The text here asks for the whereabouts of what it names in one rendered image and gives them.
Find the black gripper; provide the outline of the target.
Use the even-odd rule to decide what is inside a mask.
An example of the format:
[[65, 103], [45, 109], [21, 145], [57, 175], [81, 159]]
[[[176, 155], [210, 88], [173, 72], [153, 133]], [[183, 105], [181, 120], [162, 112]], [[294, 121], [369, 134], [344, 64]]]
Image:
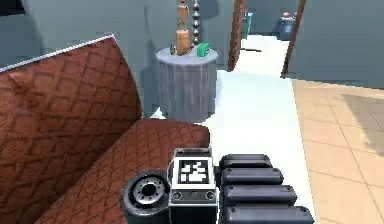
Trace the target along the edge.
[[165, 170], [144, 170], [130, 178], [121, 192], [124, 224], [169, 224], [170, 185]]

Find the red-brown quilted sofa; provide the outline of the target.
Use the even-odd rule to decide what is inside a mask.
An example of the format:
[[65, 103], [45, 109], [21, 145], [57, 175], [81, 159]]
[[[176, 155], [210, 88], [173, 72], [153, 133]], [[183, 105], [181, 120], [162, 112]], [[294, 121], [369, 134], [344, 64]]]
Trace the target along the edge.
[[125, 224], [129, 178], [209, 141], [143, 117], [114, 37], [0, 72], [0, 224]]

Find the grey round side table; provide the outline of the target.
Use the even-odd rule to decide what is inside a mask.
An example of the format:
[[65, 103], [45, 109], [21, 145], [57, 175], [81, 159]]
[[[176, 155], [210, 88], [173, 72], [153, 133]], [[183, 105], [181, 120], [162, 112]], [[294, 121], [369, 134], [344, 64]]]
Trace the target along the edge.
[[204, 57], [196, 49], [182, 56], [168, 48], [156, 54], [159, 107], [165, 118], [200, 123], [215, 112], [217, 57], [213, 49]]

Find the green box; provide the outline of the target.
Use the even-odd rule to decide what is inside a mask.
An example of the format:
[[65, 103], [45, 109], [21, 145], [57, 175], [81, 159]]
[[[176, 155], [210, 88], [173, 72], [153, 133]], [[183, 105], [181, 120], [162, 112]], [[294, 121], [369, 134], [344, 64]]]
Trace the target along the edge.
[[197, 56], [205, 57], [210, 49], [210, 44], [208, 42], [201, 42], [197, 46]]

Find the wooden figure statue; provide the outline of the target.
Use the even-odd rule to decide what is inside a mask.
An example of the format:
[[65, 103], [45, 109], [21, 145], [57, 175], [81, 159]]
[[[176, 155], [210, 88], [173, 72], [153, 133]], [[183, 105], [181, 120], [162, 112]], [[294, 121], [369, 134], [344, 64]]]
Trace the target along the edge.
[[176, 53], [181, 56], [190, 50], [189, 30], [187, 29], [186, 19], [189, 15], [189, 7], [185, 4], [186, 0], [179, 0], [177, 7], [178, 24], [176, 30]]

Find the dark beaded floor lamp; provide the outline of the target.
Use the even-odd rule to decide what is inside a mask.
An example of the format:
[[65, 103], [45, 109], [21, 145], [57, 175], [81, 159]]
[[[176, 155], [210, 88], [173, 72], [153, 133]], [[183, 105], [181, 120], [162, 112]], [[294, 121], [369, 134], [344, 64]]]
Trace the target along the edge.
[[193, 44], [196, 46], [199, 44], [199, 26], [200, 26], [200, 5], [199, 0], [194, 0], [193, 4]]

